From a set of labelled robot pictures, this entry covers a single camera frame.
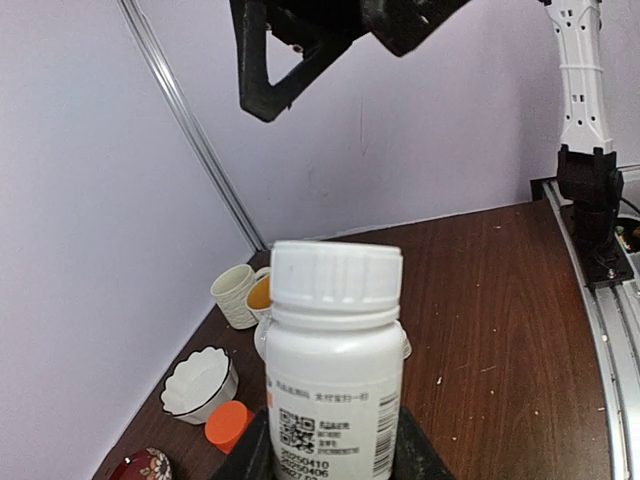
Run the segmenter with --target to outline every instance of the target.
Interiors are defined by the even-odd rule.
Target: pale lavender wall
[[[86,480],[250,249],[115,1],[2,11],[0,478]]]
[[[640,148],[636,3],[603,4],[622,163]],[[536,0],[475,0],[404,59],[359,40],[271,125],[238,109],[227,1],[141,6],[270,241],[526,201],[529,179],[555,174],[558,55]]]

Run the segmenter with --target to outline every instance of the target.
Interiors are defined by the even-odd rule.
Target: dark wood surface
[[[344,240],[402,248],[401,320],[414,350],[403,403],[456,478],[610,478],[592,336],[546,202]],[[226,325],[214,309],[177,361],[206,345],[226,347],[241,379],[238,398],[258,409],[264,368],[252,331]],[[94,478],[108,478],[145,446],[169,455],[176,480],[204,480],[224,460],[201,427],[161,413],[163,381]]]

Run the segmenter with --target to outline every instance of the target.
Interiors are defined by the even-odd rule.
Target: orange cap
[[[223,403],[209,417],[204,427],[204,434],[211,443],[222,450],[229,452],[235,447],[238,440],[247,429],[253,412],[241,402],[233,400]]]

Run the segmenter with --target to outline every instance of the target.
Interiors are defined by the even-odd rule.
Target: barcode
[[[398,395],[394,393],[380,399],[376,452],[373,458],[373,476],[391,471],[396,423],[398,419]]]

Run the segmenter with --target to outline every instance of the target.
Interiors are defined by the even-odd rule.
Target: bottle label
[[[386,480],[391,475],[402,374],[349,386],[267,370],[279,480]]]

